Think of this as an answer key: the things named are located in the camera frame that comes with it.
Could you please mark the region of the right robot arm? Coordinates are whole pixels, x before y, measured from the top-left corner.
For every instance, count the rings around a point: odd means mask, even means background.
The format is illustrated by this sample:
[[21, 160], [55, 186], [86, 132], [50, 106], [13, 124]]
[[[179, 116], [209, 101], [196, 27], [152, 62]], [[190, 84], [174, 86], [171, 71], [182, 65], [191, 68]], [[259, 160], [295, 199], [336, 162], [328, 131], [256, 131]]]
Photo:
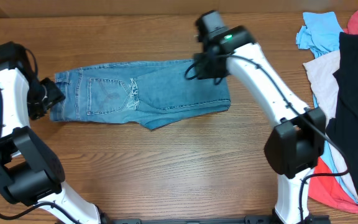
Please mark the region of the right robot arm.
[[311, 175], [323, 154], [325, 115], [287, 87], [244, 27], [224, 25], [218, 11], [195, 22], [203, 51], [195, 54], [195, 78], [214, 82], [233, 75], [250, 91], [272, 127], [265, 157], [278, 175], [277, 202], [270, 215], [247, 215], [243, 223], [329, 223], [307, 207]]

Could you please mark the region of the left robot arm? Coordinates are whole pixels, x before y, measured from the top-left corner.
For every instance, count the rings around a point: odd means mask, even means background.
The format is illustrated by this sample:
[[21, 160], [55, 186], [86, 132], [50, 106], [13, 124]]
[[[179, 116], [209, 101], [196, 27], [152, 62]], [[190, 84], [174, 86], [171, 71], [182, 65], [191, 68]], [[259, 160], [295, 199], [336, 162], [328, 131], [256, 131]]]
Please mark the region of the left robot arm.
[[66, 182], [57, 155], [30, 128], [64, 100], [49, 78], [38, 79], [33, 53], [0, 45], [0, 219], [16, 220], [37, 208], [62, 223], [109, 223], [109, 217]]

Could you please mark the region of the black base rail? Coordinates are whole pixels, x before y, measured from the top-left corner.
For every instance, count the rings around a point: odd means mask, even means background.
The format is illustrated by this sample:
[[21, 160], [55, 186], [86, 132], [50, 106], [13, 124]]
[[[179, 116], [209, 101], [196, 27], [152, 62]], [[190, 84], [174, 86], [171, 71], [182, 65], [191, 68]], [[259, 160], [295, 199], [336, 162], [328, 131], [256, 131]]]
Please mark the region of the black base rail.
[[111, 224], [270, 224], [281, 223], [278, 218], [272, 215], [248, 215], [244, 218], [207, 218], [199, 220], [141, 220], [120, 219], [111, 220]]

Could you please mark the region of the blue denim jeans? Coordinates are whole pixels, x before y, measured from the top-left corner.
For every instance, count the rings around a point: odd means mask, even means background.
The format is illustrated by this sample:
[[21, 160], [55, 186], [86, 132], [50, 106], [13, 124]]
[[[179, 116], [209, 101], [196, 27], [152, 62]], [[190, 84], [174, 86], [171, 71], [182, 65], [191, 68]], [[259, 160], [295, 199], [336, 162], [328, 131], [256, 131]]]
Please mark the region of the blue denim jeans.
[[139, 123], [153, 130], [231, 106], [227, 82], [187, 80], [188, 60], [115, 62], [55, 75], [65, 99], [50, 111], [51, 121]]

